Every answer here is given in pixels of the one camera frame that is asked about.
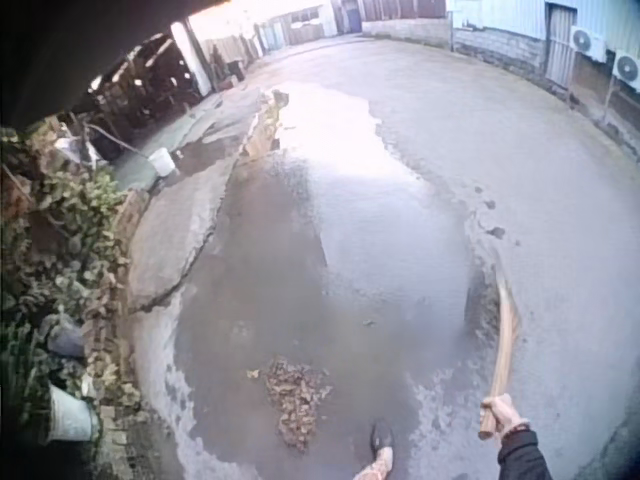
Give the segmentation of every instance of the leg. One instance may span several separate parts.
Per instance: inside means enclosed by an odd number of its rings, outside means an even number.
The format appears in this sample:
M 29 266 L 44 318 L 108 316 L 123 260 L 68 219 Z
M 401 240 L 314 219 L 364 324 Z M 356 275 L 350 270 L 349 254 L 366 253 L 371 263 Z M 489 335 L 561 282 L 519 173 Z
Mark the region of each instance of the leg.
M 376 422 L 371 433 L 375 461 L 355 476 L 354 480 L 385 480 L 393 468 L 393 433 L 384 422 Z

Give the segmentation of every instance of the brick wall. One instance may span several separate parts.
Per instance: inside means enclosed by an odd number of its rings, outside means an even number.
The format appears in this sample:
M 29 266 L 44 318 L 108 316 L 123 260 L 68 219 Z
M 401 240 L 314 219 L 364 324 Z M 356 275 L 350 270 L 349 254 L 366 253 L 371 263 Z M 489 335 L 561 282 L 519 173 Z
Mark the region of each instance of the brick wall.
M 503 30 L 455 29 L 454 50 L 530 80 L 544 77 L 545 42 L 542 40 Z
M 420 42 L 435 47 L 449 47 L 450 29 L 445 18 L 415 18 L 363 22 L 362 33 L 374 37 Z

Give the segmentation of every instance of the air conditioner unit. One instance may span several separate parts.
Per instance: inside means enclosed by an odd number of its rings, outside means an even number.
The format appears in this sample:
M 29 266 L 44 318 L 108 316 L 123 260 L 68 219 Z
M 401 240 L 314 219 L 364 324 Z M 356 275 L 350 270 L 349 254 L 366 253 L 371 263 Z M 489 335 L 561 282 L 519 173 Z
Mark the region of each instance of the air conditioner unit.
M 640 92 L 640 60 L 622 50 L 616 51 L 613 62 L 613 74 L 628 83 L 636 92 Z
M 601 35 L 596 35 L 581 27 L 571 27 L 571 48 L 594 59 L 596 62 L 607 61 L 607 44 Z

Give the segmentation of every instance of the wooden broom handle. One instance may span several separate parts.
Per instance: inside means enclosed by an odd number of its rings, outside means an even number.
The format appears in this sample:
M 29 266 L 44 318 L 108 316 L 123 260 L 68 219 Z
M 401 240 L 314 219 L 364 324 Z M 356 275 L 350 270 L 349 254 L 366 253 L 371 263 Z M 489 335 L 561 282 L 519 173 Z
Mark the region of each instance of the wooden broom handle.
M 500 338 L 498 341 L 496 366 L 493 371 L 493 381 L 491 383 L 491 390 L 489 391 L 490 397 L 502 395 L 507 389 L 509 373 L 511 372 L 513 344 L 516 338 L 516 327 L 518 325 L 518 313 L 515 302 L 499 262 L 496 263 L 496 283 L 498 285 L 498 295 L 500 298 Z M 485 409 L 478 437 L 480 440 L 487 440 L 491 438 L 495 432 L 496 419 L 489 409 Z

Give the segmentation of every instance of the shoe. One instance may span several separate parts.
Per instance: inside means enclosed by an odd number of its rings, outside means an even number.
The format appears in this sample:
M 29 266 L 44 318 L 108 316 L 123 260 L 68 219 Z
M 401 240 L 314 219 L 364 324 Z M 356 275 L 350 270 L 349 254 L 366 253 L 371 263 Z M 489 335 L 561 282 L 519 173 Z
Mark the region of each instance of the shoe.
M 378 456 L 378 451 L 385 447 L 395 446 L 395 440 L 393 438 L 393 432 L 391 427 L 384 420 L 377 420 L 373 424 L 373 431 L 371 432 L 371 450 L 373 450 L 374 458 Z

